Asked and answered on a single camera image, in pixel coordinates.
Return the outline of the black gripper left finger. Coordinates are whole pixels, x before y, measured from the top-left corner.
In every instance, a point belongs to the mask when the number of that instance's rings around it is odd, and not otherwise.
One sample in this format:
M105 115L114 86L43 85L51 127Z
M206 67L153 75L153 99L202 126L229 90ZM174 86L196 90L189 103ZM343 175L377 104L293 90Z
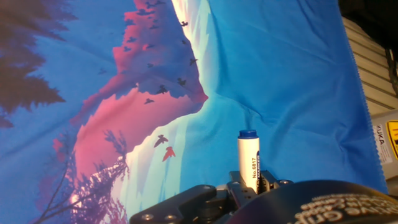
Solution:
M239 172L225 185L196 185L153 205L129 219L129 224L226 224L242 206L257 197Z

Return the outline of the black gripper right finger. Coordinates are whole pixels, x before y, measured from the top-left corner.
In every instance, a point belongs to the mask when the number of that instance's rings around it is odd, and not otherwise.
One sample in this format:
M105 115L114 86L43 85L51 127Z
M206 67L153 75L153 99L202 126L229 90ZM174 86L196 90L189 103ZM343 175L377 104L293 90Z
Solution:
M262 170L260 173L260 183L258 193L270 192L282 186L291 184L291 180L276 179L268 170Z

